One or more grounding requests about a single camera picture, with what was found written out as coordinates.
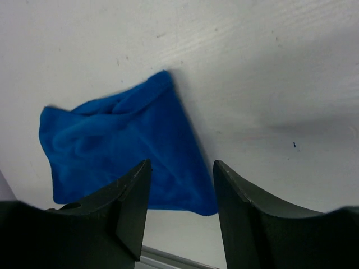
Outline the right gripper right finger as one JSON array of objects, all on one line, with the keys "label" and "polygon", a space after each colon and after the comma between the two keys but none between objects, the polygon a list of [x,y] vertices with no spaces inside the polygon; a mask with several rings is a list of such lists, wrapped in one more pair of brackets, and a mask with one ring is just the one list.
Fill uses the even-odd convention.
[{"label": "right gripper right finger", "polygon": [[213,165],[228,268],[357,268],[358,207],[321,213]]}]

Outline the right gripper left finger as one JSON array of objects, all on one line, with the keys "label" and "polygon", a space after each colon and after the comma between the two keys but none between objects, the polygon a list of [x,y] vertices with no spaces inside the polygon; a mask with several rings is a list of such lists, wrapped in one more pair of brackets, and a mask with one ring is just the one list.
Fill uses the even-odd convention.
[{"label": "right gripper left finger", "polygon": [[1,202],[2,268],[134,268],[140,260],[151,184],[140,162],[60,209]]}]

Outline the blue towel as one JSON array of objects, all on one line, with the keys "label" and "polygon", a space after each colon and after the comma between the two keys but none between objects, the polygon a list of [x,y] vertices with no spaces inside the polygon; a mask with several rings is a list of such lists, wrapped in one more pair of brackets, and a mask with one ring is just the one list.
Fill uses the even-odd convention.
[{"label": "blue towel", "polygon": [[150,160],[150,209],[201,216],[218,211],[204,157],[167,71],[72,110],[45,107],[39,141],[57,204],[84,198]]}]

